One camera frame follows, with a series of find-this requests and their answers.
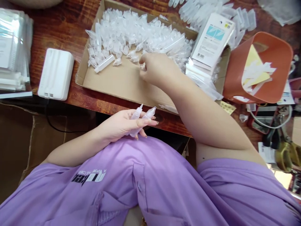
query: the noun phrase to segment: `orange basket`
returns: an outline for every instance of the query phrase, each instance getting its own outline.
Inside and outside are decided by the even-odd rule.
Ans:
[[[263,63],[271,62],[276,71],[271,75],[272,81],[266,82],[254,96],[242,87],[241,80],[251,45],[254,45]],[[280,38],[266,32],[258,32],[231,52],[225,78],[223,96],[235,103],[276,103],[283,94],[293,58],[291,46]],[[234,96],[249,99],[242,102]]]

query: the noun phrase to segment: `wooden table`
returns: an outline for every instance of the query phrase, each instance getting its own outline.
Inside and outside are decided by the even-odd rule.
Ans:
[[[186,26],[179,18],[178,11],[180,5],[178,5],[176,9],[169,8],[168,1],[169,0],[122,0],[121,2],[157,16],[162,14],[169,20]],[[64,0],[61,4],[46,10],[23,9],[34,19],[30,82],[33,93],[37,94],[47,48],[69,51],[75,57],[75,64],[68,99],[65,102],[112,115],[120,110],[137,108],[139,105],[117,97],[85,89],[75,84],[75,74],[88,38],[85,29],[89,30],[91,28],[99,2],[99,0]],[[235,8],[242,7],[247,10],[255,9],[257,28],[252,32],[247,32],[244,40],[258,31],[265,31],[284,39],[293,47],[294,53],[298,53],[301,40],[300,22],[281,27],[278,22],[260,8],[256,0],[235,0],[230,2],[234,2]],[[257,147],[257,142],[261,140],[261,135],[249,129],[245,123],[240,122],[239,114],[246,114],[246,112],[242,105],[235,104],[235,106],[237,110],[232,114],[232,117],[243,128],[253,145]],[[160,122],[157,126],[159,129],[191,136],[179,116],[157,111],[156,117]]]

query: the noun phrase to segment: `product box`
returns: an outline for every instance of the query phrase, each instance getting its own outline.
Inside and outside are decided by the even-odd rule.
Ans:
[[[235,23],[217,13],[212,13],[199,35],[191,52],[191,58],[210,70],[216,65],[234,31]]]
[[[103,12],[108,8],[118,9],[121,11],[131,9],[132,11],[137,12],[139,16],[147,14],[148,22],[156,17],[119,2],[112,0],[102,0],[94,20],[92,30],[95,30],[95,23],[98,19],[102,19]],[[175,23],[171,23],[161,18],[159,18],[159,20],[166,26],[172,25],[173,28],[176,28],[181,33],[185,33],[186,38],[189,40],[195,40],[197,38],[198,34],[193,30]],[[156,106],[160,109],[159,105],[174,106],[174,103],[169,98],[169,96],[165,94],[161,89],[144,82],[139,77],[139,64],[133,64],[128,59],[126,59],[124,55],[121,57],[122,64],[118,67],[114,67],[111,64],[103,69],[100,73],[95,73],[94,67],[88,67],[88,47],[89,39],[87,35],[87,43],[82,56],[82,61],[79,65],[75,78],[76,84],[88,89],[116,96],[135,103],[144,104],[150,107]],[[219,93],[223,92],[222,88],[224,86],[224,77],[229,62],[229,57],[230,51],[227,52],[227,56],[220,62],[220,65],[223,65],[223,67],[220,66],[221,69],[219,77],[221,77],[221,79],[216,82],[216,84],[221,88],[221,90],[218,89]]]

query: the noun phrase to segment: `printed logo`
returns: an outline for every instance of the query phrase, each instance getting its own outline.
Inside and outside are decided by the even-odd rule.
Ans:
[[[101,169],[93,170],[92,172],[79,171],[71,182],[81,183],[82,186],[85,182],[101,182],[106,175],[106,169],[102,171]]]

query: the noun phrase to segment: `plastic dropper bottle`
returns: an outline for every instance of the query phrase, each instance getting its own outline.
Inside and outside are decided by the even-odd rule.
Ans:
[[[137,110],[132,114],[131,120],[140,118],[140,114],[142,112],[142,107],[143,107],[143,104],[141,104],[141,106],[139,108],[137,108]]]
[[[155,115],[155,111],[156,111],[156,107],[149,109],[142,118],[151,119]],[[135,137],[140,132],[141,129],[142,128],[131,130],[131,132],[129,133],[130,136]]]

